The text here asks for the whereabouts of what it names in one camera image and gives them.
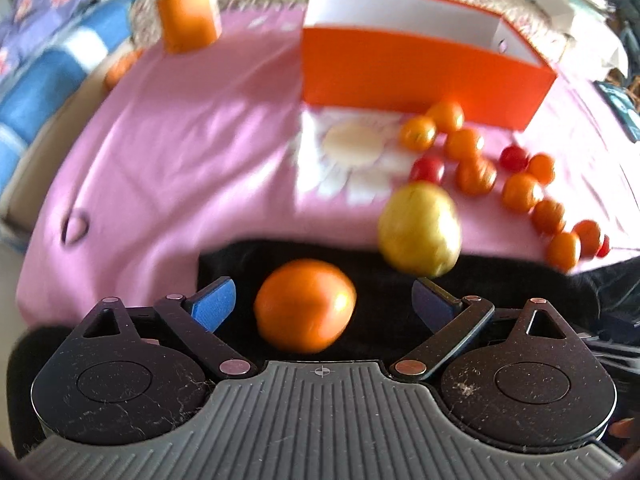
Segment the yellow pear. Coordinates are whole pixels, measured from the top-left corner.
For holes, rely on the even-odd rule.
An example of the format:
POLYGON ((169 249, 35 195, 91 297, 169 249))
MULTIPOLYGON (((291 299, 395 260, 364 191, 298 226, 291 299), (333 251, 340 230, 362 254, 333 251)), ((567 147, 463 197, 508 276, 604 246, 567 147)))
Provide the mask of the yellow pear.
POLYGON ((395 269, 438 278, 460 256, 457 206, 442 188, 416 181, 393 192, 378 217, 378 250, 395 269))

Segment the large orange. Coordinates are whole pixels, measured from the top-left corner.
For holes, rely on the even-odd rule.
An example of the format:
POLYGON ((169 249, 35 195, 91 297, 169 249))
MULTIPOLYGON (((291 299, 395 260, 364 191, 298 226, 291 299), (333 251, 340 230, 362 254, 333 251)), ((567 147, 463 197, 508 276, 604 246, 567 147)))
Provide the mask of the large orange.
POLYGON ((356 299, 355 285, 337 266, 294 260, 260 286, 254 302, 258 332, 282 351, 321 352, 344 332, 356 299))

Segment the orange tangerine front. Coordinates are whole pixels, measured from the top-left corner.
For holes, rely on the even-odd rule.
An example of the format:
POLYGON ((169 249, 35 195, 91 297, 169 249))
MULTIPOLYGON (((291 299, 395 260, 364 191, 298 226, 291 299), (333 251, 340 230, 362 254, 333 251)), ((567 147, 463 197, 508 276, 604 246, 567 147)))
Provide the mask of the orange tangerine front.
POLYGON ((568 273, 577 266, 582 253, 582 242, 574 232, 559 232, 549 240, 544 261, 550 268, 568 273))

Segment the orange tangerine centre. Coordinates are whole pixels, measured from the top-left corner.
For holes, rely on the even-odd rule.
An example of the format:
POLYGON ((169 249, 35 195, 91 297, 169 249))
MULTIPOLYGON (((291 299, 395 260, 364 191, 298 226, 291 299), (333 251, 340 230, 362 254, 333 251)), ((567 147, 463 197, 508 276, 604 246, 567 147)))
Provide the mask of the orange tangerine centre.
POLYGON ((514 214, 528 214, 542 199, 544 191, 535 177, 527 172, 512 174, 501 192, 501 205, 514 214))

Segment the dark orange tangerine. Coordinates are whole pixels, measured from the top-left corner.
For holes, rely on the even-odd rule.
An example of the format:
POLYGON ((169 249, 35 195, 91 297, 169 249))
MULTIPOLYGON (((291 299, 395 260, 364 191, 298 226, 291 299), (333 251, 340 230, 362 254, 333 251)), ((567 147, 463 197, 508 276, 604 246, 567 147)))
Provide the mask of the dark orange tangerine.
POLYGON ((458 163, 454 173, 454 184, 464 195, 480 197, 489 194, 495 187, 497 168, 484 157, 470 158, 458 163))

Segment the red cherry tomato left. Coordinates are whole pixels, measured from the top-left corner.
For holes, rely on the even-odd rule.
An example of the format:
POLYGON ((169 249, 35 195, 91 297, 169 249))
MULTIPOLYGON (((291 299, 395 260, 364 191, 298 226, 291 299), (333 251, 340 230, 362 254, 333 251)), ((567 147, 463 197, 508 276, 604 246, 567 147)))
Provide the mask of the red cherry tomato left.
POLYGON ((439 157, 424 155, 413 163, 409 172, 409 180, 441 185, 444 174, 445 164, 439 157))

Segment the red cherry tomato right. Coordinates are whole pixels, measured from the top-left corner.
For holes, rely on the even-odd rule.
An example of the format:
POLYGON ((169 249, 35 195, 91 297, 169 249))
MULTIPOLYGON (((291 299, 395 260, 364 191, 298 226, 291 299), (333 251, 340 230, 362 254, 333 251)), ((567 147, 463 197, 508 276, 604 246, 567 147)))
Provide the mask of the red cherry tomato right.
POLYGON ((605 258, 611 251, 611 240, 608 235, 605 235, 602 240, 602 244, 597 252, 598 258, 605 258))

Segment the pink tablecloth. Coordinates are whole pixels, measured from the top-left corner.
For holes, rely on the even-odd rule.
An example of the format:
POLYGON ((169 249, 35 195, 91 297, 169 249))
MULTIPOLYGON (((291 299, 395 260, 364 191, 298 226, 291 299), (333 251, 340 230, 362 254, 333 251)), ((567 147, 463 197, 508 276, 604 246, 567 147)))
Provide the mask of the pink tablecloth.
MULTIPOLYGON (((16 300, 30 325, 74 324, 105 296, 149 304, 193 292, 198 258, 236 240, 371 248, 388 196, 414 155, 394 114, 300 102, 297 9, 232 11, 213 47, 145 52, 88 123, 32 232, 16 300)), ((639 312, 639 148, 593 84, 560 75, 521 132, 484 128, 484 152, 511 143, 556 162, 551 197, 569 222, 612 242, 570 275, 548 271, 530 222, 497 194, 457 196, 463 245, 444 285, 458 294, 553 298, 579 324, 639 312)))

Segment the red cherry tomato middle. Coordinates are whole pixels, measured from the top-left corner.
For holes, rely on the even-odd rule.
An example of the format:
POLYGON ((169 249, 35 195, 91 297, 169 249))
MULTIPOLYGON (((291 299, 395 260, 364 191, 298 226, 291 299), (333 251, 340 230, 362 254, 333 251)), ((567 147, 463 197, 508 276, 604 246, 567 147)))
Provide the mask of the red cherry tomato middle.
POLYGON ((510 174, 518 174, 525 171, 528 168, 529 161, 529 152, 515 144, 507 146, 499 157, 500 167, 510 172, 510 174))

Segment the orange tangerine middle back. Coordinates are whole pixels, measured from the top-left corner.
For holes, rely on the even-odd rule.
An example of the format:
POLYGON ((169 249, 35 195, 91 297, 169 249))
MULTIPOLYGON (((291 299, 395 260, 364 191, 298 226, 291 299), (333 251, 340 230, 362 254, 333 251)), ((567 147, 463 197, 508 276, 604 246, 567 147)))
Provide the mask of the orange tangerine middle back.
POLYGON ((446 159, 454 162, 480 157, 485 145, 484 136, 472 128, 448 133, 444 144, 446 159))

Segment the orange tangerine right back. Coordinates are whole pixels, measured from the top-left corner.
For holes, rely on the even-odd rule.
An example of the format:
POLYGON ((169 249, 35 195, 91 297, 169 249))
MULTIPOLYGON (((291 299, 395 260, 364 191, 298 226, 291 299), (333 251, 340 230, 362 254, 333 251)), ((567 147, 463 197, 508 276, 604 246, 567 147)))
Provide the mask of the orange tangerine right back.
POLYGON ((555 160, 546 153, 539 153, 529 159, 526 172, 533 176, 540 185, 547 186, 555 179, 555 160))

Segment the small orange tangerine left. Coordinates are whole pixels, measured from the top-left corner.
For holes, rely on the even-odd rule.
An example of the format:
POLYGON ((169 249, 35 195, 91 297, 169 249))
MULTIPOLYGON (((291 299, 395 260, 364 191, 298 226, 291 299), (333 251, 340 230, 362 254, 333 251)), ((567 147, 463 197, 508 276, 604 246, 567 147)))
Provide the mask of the small orange tangerine left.
POLYGON ((399 131, 399 142, 407 150, 423 153, 434 144, 437 136, 436 124, 426 115, 407 119, 399 131))

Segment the orange tangerine back top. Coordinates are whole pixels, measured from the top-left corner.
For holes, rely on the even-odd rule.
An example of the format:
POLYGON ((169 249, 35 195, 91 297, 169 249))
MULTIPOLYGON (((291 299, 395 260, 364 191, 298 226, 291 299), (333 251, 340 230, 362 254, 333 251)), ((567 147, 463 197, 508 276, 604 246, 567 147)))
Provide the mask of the orange tangerine back top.
POLYGON ((440 101, 432 105, 426 116, 431 118, 440 133, 459 131, 464 124, 464 111, 458 102, 440 101))

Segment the teal book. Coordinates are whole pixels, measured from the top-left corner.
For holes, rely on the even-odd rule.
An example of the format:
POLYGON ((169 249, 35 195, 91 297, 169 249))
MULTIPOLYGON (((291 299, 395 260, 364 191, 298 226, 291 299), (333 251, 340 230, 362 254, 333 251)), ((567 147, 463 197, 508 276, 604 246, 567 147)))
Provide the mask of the teal book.
POLYGON ((628 94, 615 84, 604 81, 595 81, 593 87, 612 110, 627 139, 631 143, 638 143, 640 141, 640 118, 634 102, 631 101, 628 94))

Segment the white cloth under books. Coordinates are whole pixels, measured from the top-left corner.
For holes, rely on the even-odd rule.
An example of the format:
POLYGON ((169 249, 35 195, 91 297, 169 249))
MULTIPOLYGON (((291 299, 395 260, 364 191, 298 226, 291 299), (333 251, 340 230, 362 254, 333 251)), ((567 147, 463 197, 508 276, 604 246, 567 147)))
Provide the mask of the white cloth under books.
POLYGON ((533 0, 562 32, 568 47, 559 62, 562 70, 588 80, 605 80, 611 70, 626 77, 628 56, 606 17, 586 0, 533 0))

